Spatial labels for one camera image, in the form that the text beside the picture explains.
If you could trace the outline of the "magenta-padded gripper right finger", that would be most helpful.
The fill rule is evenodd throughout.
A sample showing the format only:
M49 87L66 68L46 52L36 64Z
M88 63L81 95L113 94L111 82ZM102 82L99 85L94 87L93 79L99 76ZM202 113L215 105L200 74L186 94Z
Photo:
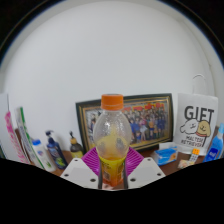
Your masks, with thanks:
M125 160L124 188L135 189L163 178L165 174L152 157L144 158L136 150L129 148Z

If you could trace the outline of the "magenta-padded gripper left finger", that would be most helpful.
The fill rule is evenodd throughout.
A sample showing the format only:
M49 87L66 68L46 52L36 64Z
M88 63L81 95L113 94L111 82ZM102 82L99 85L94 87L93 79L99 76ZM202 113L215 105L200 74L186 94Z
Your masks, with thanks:
M99 185L100 161L95 148L82 158L73 158L61 178L78 186L97 189Z

